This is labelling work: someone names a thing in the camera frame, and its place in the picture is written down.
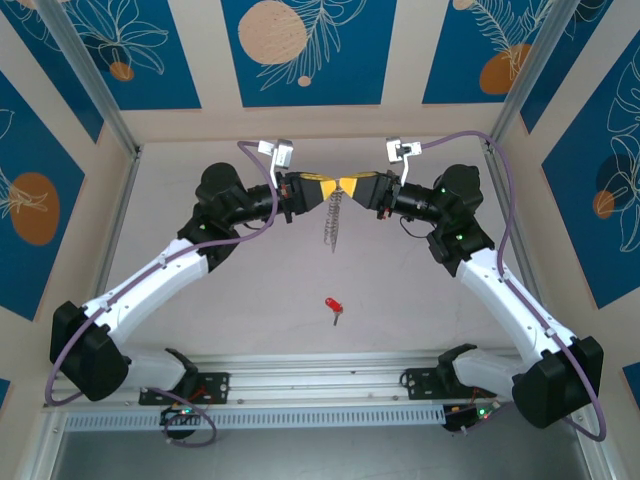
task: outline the metal spring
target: metal spring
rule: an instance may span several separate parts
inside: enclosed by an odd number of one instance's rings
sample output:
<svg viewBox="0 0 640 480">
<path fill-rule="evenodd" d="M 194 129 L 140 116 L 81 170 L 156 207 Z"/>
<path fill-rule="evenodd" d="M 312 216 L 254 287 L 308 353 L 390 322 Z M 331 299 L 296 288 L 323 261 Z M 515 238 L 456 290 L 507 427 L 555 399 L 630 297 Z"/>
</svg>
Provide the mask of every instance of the metal spring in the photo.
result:
<svg viewBox="0 0 640 480">
<path fill-rule="evenodd" d="M 338 186 L 329 197 L 329 211 L 324 223 L 324 244 L 331 245 L 331 252 L 335 253 L 338 243 L 338 228 L 340 227 L 340 202 L 344 190 Z"/>
</svg>

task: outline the white bracket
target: white bracket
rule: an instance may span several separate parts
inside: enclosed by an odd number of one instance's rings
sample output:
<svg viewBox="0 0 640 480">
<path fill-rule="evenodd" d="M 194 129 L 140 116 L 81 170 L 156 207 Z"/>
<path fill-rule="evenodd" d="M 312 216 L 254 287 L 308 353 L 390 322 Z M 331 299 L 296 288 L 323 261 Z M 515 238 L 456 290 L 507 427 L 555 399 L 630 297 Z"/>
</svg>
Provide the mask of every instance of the white bracket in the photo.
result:
<svg viewBox="0 0 640 480">
<path fill-rule="evenodd" d="M 400 178 L 400 185 L 404 186 L 409 174 L 409 161 L 407 157 L 420 155 L 422 153 L 422 144 L 420 142 L 402 143 L 399 137 L 387 138 L 387 156 L 389 163 L 404 163 L 404 170 Z"/>
<path fill-rule="evenodd" d="M 271 156 L 271 168 L 269 174 L 271 175 L 271 182 L 277 189 L 278 183 L 276 182 L 276 167 L 289 169 L 291 165 L 291 155 L 293 153 L 293 142 L 291 140 L 279 139 L 276 144 L 265 142 L 260 140 L 258 143 L 258 152 Z"/>
</svg>

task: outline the white panel floor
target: white panel floor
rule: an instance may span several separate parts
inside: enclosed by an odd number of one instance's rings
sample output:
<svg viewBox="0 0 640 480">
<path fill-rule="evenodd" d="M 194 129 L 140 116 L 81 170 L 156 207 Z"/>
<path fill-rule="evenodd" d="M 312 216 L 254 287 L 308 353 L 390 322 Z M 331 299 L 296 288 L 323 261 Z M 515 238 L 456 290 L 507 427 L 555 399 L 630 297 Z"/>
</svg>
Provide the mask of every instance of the white panel floor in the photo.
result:
<svg viewBox="0 0 640 480">
<path fill-rule="evenodd" d="M 384 139 L 297 140 L 294 145 L 293 171 L 337 178 L 389 168 Z M 261 157 L 267 165 L 267 157 Z M 202 171 L 222 161 L 236 167 L 246 188 L 265 183 L 235 142 L 144 147 L 109 288 L 175 238 L 190 218 Z M 485 200 L 477 218 L 499 243 L 504 221 L 478 140 L 454 140 L 412 157 L 407 181 L 430 187 L 455 163 L 480 168 Z M 240 245 L 212 274 L 169 300 L 131 341 L 185 354 L 446 349 L 464 342 L 512 347 L 482 303 L 434 262 L 427 241 L 404 233 L 398 216 L 379 221 L 375 212 L 345 195 L 332 254 L 323 243 L 327 206 L 294 217 L 289 225 L 279 216 L 264 235 Z M 427 224 L 409 227 L 417 234 L 429 231 Z M 517 270 L 510 248 L 505 258 Z M 344 305 L 337 327 L 325 306 L 327 297 Z"/>
</svg>

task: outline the robotic arm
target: robotic arm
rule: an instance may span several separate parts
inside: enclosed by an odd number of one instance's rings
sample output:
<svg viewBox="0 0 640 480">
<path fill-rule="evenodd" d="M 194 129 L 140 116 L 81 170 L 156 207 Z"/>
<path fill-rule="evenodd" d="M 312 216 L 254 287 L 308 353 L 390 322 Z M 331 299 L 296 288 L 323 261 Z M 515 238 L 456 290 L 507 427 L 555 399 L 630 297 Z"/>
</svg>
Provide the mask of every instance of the robotic arm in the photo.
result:
<svg viewBox="0 0 640 480">
<path fill-rule="evenodd" d="M 275 166 L 288 167 L 289 143 L 281 141 L 274 147 L 261 142 L 260 151 L 273 155 L 271 178 L 278 195 L 277 212 L 285 216 L 287 223 L 291 223 L 293 214 L 312 210 L 335 190 L 335 180 L 328 177 L 274 171 Z M 247 190 L 236 170 L 226 163 L 216 163 L 204 171 L 196 197 L 198 203 L 191 219 L 154 260 L 104 295 L 81 307 L 66 302 L 54 313 L 52 363 L 74 333 L 92 315 L 103 311 L 60 368 L 89 400 L 101 400 L 122 386 L 173 390 L 185 398 L 193 393 L 197 368 L 186 357 L 171 349 L 133 349 L 126 341 L 153 311 L 191 282 L 211 273 L 237 244 L 200 249 L 195 245 L 238 238 L 236 225 L 266 220 L 273 207 L 268 184 Z M 117 302 L 110 302 L 117 295 Z"/>
<path fill-rule="evenodd" d="M 409 146 L 398 158 L 410 153 Z M 454 165 L 432 189 L 406 183 L 405 173 L 369 172 L 340 179 L 340 186 L 363 207 L 377 212 L 379 219 L 398 213 L 429 222 L 429 250 L 436 262 L 471 289 L 507 331 L 520 354 L 513 361 L 465 344 L 439 357 L 439 380 L 455 396 L 461 386 L 480 387 L 513 399 L 522 415 L 543 428 L 589 403 L 589 396 L 575 369 L 551 338 L 556 334 L 576 357 L 594 390 L 598 391 L 603 352 L 592 338 L 578 339 L 560 324 L 504 266 L 497 269 L 494 243 L 475 219 L 483 201 L 476 167 Z M 542 327 L 532 312 L 506 285 L 508 278 L 517 291 L 547 320 Z"/>
</svg>

